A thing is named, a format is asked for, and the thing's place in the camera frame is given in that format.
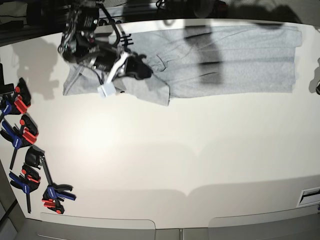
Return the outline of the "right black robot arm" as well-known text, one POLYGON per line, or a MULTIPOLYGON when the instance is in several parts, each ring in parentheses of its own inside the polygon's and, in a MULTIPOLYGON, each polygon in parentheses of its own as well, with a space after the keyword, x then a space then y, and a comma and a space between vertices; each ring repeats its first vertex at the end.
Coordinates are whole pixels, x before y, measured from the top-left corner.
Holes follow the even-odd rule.
POLYGON ((130 50, 124 42, 102 0, 74 0, 58 52, 66 62, 105 72, 111 80, 122 76, 137 80, 150 78, 153 71, 143 62, 145 55, 130 50), (114 40, 103 40, 108 34, 96 32, 102 20, 100 13, 104 13, 106 24, 112 27, 114 40))

